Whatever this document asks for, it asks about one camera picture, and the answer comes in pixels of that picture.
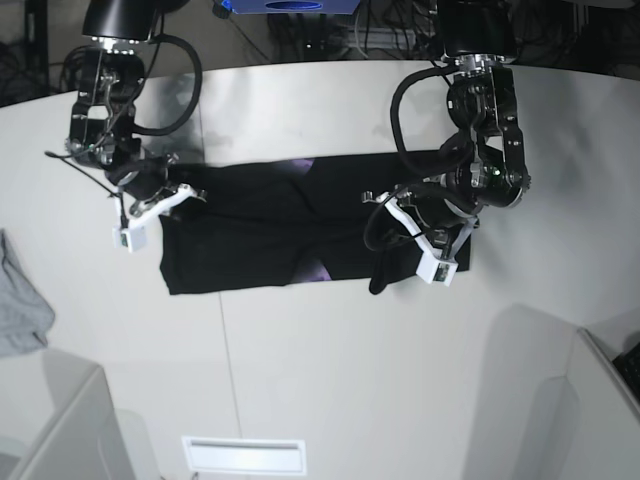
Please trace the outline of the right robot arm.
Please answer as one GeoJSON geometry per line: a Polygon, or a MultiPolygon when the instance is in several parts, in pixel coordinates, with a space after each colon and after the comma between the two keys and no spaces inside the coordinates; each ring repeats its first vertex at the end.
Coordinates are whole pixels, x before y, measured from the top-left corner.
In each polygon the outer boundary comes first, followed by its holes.
{"type": "Polygon", "coordinates": [[[83,35],[97,45],[84,54],[76,102],[71,110],[66,156],[79,165],[101,170],[115,187],[135,200],[150,202],[173,190],[169,159],[149,157],[140,138],[168,136],[190,120],[202,85],[201,60],[191,44],[156,30],[165,15],[184,1],[91,1],[83,35]],[[189,57],[194,85],[189,103],[171,124],[150,128],[135,122],[135,100],[148,79],[148,70],[135,46],[173,45],[189,57]]]}

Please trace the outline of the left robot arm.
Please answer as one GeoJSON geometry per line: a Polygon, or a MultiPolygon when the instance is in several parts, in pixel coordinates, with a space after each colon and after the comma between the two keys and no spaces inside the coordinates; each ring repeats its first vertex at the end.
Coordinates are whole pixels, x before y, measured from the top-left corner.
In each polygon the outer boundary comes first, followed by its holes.
{"type": "Polygon", "coordinates": [[[503,1],[438,1],[434,26],[442,66],[415,72],[394,91],[389,110],[401,162],[417,181],[394,196],[442,200],[461,217],[484,207],[509,208],[529,189],[523,133],[518,124],[513,72],[517,46],[503,1]],[[406,148],[400,106],[416,83],[433,77],[449,81],[447,111],[457,132],[435,159],[422,161],[406,148]]]}

